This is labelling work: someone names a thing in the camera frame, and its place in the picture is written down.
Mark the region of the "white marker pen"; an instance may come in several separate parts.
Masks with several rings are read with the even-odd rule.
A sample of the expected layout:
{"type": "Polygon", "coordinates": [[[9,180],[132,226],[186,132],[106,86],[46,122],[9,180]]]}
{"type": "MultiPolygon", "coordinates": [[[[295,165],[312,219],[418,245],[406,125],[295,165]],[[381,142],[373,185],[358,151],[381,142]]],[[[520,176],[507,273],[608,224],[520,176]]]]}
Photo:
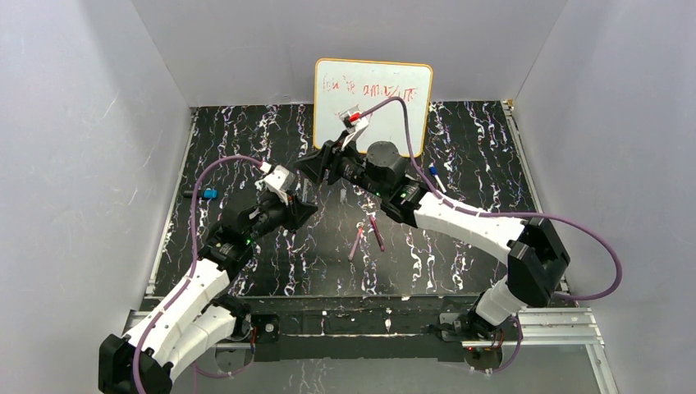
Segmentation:
{"type": "Polygon", "coordinates": [[[308,195],[309,195],[309,181],[305,179],[303,181],[303,187],[302,187],[302,201],[306,202],[308,200],[308,195]]]}

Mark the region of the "blue capped pen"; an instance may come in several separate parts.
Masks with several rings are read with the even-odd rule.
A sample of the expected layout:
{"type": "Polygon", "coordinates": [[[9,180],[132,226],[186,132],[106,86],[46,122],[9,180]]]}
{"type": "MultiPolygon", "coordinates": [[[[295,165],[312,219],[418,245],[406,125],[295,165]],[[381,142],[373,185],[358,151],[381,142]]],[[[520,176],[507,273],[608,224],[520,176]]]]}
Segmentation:
{"type": "Polygon", "coordinates": [[[436,169],[433,165],[430,165],[430,166],[428,167],[428,171],[430,172],[430,174],[431,174],[431,176],[433,177],[433,179],[436,181],[438,189],[439,189],[443,194],[446,194],[446,187],[444,186],[444,183],[442,182],[442,180],[441,180],[441,178],[440,178],[440,176],[439,176],[439,174],[438,174],[437,169],[436,169]]]}

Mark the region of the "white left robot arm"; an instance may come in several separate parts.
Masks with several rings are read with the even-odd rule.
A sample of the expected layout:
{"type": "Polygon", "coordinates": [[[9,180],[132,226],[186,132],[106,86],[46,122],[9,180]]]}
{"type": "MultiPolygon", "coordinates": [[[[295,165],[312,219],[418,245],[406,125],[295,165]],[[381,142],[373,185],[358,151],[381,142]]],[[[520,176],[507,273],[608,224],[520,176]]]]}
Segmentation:
{"type": "Polygon", "coordinates": [[[278,228],[297,231],[318,206],[265,191],[246,208],[227,205],[211,226],[195,268],[145,318],[98,353],[102,393],[169,393],[181,372],[243,327],[250,308],[223,295],[254,254],[254,242],[278,228]]]}

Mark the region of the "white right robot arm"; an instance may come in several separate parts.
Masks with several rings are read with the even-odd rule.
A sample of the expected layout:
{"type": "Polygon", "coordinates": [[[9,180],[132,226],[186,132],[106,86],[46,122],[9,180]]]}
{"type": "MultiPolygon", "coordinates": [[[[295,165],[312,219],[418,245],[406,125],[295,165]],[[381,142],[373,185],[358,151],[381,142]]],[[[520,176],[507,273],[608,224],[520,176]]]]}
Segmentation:
{"type": "Polygon", "coordinates": [[[294,166],[314,184],[343,179],[377,196],[392,220],[456,238],[495,257],[507,274],[483,292],[460,326],[444,323],[453,335],[487,337],[509,317],[527,307],[542,308],[570,263],[556,229],[545,218],[489,217],[486,212],[436,195],[408,176],[409,161],[388,141],[359,153],[355,143],[328,141],[294,166]]]}

